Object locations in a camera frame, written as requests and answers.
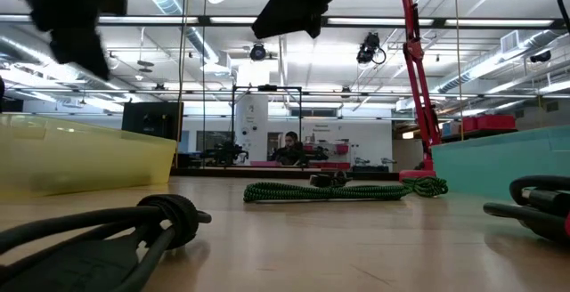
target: yellow plastic bin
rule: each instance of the yellow plastic bin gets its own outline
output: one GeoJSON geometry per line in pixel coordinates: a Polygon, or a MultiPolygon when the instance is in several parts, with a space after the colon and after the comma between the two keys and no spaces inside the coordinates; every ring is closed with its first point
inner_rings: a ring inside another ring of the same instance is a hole
{"type": "Polygon", "coordinates": [[[176,142],[33,115],[0,115],[0,196],[168,182],[176,142]]]}

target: security camera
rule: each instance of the security camera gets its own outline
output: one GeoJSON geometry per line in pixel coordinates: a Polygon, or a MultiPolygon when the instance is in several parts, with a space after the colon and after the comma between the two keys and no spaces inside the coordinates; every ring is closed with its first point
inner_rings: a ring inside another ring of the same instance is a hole
{"type": "Polygon", "coordinates": [[[252,61],[262,61],[265,59],[265,56],[267,56],[267,51],[264,45],[261,43],[254,44],[249,53],[249,58],[251,58],[252,61]]]}

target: ceiling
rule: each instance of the ceiling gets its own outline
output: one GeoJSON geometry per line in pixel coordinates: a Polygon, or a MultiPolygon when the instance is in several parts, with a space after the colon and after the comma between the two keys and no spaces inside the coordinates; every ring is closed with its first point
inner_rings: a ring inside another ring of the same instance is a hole
{"type": "MultiPolygon", "coordinates": [[[[28,13],[29,8],[19,0],[1,0],[0,13],[28,13]]],[[[211,4],[207,0],[188,0],[190,15],[258,15],[267,0],[224,0],[211,4]]],[[[416,0],[420,18],[456,17],[455,0],[416,0]]],[[[459,16],[486,19],[559,19],[560,12],[556,0],[458,0],[459,16]]],[[[152,0],[128,0],[129,15],[161,15],[160,9],[152,0]]],[[[375,18],[403,17],[401,0],[334,0],[328,15],[371,16],[375,18]]],[[[181,32],[178,27],[146,27],[142,36],[141,27],[100,27],[103,45],[117,57],[118,65],[112,75],[119,81],[137,89],[151,89],[156,84],[166,84],[166,88],[176,89],[179,83],[179,48],[181,32]],[[140,73],[137,61],[155,63],[152,73],[144,78],[136,78],[140,73]]],[[[262,42],[265,48],[278,56],[277,37],[257,40],[249,27],[206,27],[198,28],[205,41],[216,51],[226,52],[232,57],[237,69],[239,64],[248,61],[244,47],[262,42]]],[[[460,65],[465,66],[493,48],[500,45],[501,37],[512,29],[462,29],[458,42],[454,29],[422,29],[423,45],[426,48],[424,59],[427,82],[431,87],[442,83],[443,77],[457,70],[457,45],[460,48],[460,65]]],[[[0,36],[12,37],[21,44],[38,51],[49,53],[45,34],[39,33],[32,25],[0,24],[0,36]]],[[[321,35],[311,39],[306,33],[288,34],[287,84],[302,86],[305,89],[339,91],[349,85],[358,91],[397,91],[409,92],[410,82],[407,71],[403,70],[401,52],[404,41],[400,28],[323,28],[321,35]],[[355,56],[360,43],[369,32],[377,32],[387,52],[387,62],[362,73],[355,56]]],[[[186,52],[192,50],[186,41],[186,52]]],[[[565,46],[557,48],[552,61],[565,60],[565,46]]],[[[277,61],[266,61],[272,69],[271,84],[280,85],[277,61]]],[[[532,64],[538,70],[547,64],[532,64]]],[[[200,58],[185,59],[183,81],[185,89],[218,90],[231,88],[232,78],[204,74],[200,70],[200,58]]],[[[501,70],[467,83],[464,93],[485,93],[486,90],[508,82],[524,74],[523,62],[514,61],[501,70]]],[[[184,96],[184,99],[198,99],[199,96],[184,96]]],[[[163,100],[173,100],[174,96],[162,95],[163,100]]],[[[384,98],[371,101],[398,101],[398,98],[384,98]]]]}

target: red robotic arm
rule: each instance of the red robotic arm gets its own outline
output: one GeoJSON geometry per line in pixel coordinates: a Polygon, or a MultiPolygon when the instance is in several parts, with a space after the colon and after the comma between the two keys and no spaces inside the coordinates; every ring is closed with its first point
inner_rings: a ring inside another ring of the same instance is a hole
{"type": "Polygon", "coordinates": [[[403,56],[406,59],[408,75],[410,76],[411,93],[418,114],[418,125],[424,145],[424,171],[434,170],[434,161],[431,156],[431,146],[441,143],[437,117],[429,99],[428,83],[424,71],[424,51],[421,48],[419,36],[418,5],[413,0],[402,0],[403,13],[406,23],[406,42],[403,44],[403,56]]]}

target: coiled rope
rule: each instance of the coiled rope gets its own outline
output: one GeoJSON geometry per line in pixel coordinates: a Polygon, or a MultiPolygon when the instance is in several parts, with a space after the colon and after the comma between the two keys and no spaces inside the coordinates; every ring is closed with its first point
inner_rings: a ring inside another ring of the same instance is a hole
{"type": "Polygon", "coordinates": [[[265,200],[324,200],[324,199],[381,199],[398,200],[412,192],[421,197],[433,198],[447,193],[447,182],[437,177],[404,179],[403,185],[357,185],[316,188],[278,182],[257,182],[248,185],[243,193],[244,202],[265,200]]]}

